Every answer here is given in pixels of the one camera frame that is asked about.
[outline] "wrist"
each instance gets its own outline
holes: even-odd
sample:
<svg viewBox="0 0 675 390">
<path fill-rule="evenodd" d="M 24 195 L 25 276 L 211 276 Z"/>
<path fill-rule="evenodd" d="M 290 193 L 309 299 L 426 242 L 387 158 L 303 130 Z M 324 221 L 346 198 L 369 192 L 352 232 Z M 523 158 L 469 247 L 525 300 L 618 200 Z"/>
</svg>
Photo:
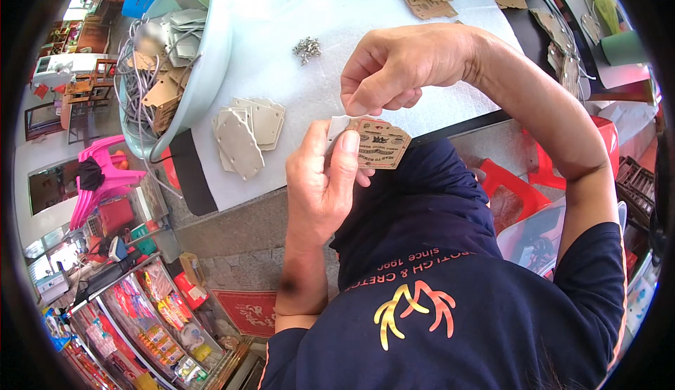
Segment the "wrist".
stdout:
<svg viewBox="0 0 675 390">
<path fill-rule="evenodd" d="M 288 226 L 286 229 L 286 248 L 294 248 L 301 251 L 313 251 L 321 249 L 328 239 L 318 236 L 313 230 L 308 228 L 299 229 Z"/>
</svg>

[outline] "air conditioner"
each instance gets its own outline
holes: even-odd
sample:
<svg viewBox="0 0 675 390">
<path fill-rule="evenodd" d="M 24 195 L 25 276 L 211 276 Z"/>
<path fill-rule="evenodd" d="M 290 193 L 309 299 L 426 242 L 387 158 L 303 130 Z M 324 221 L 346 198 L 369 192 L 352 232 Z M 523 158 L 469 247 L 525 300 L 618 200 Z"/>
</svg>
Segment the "air conditioner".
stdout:
<svg viewBox="0 0 675 390">
<path fill-rule="evenodd" d="M 70 82 L 73 74 L 92 72 L 97 59 L 107 59 L 103 53 L 63 53 L 61 55 L 43 56 L 38 59 L 33 72 L 34 86 L 44 84 L 57 87 Z"/>
</svg>

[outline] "printed tag design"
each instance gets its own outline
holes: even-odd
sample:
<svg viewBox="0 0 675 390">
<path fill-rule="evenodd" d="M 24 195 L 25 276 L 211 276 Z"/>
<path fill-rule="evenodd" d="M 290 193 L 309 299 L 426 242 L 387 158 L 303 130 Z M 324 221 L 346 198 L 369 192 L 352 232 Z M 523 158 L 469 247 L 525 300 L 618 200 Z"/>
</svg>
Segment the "printed tag design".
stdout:
<svg viewBox="0 0 675 390">
<path fill-rule="evenodd" d="M 410 143 L 410 135 L 401 128 L 372 117 L 351 119 L 346 130 L 356 130 L 361 137 L 361 169 L 396 169 Z"/>
</svg>

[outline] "stacked plastic chairs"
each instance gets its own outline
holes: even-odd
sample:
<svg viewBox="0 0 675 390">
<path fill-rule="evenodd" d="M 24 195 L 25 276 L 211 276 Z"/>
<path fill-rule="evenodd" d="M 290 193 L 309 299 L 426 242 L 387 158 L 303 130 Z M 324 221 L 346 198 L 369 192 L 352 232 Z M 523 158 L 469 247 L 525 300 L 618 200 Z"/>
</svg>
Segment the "stacked plastic chairs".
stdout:
<svg viewBox="0 0 675 390">
<path fill-rule="evenodd" d="M 101 173 L 105 175 L 105 179 L 96 191 L 88 191 L 80 188 L 80 177 L 78 176 L 78 201 L 70 218 L 70 230 L 82 227 L 89 214 L 96 209 L 98 203 L 102 200 L 131 192 L 132 188 L 129 185 L 136 185 L 147 173 L 144 171 L 120 170 L 114 167 L 116 163 L 126 160 L 126 155 L 111 156 L 108 147 L 123 141 L 124 135 L 104 138 L 94 141 L 90 147 L 80 152 L 78 161 L 81 163 L 89 157 L 93 157 L 101 167 Z"/>
</svg>

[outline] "red package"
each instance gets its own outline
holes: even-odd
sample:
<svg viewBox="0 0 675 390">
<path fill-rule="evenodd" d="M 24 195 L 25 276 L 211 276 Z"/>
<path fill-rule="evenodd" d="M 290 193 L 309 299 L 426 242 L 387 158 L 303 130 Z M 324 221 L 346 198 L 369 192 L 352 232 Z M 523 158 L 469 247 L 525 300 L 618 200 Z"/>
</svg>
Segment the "red package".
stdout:
<svg viewBox="0 0 675 390">
<path fill-rule="evenodd" d="M 203 287 L 191 284 L 188 281 L 188 278 L 185 277 L 185 272 L 182 272 L 180 275 L 176 276 L 173 281 L 175 282 L 175 285 L 178 286 L 183 299 L 193 310 L 208 299 L 208 293 L 206 290 Z"/>
</svg>

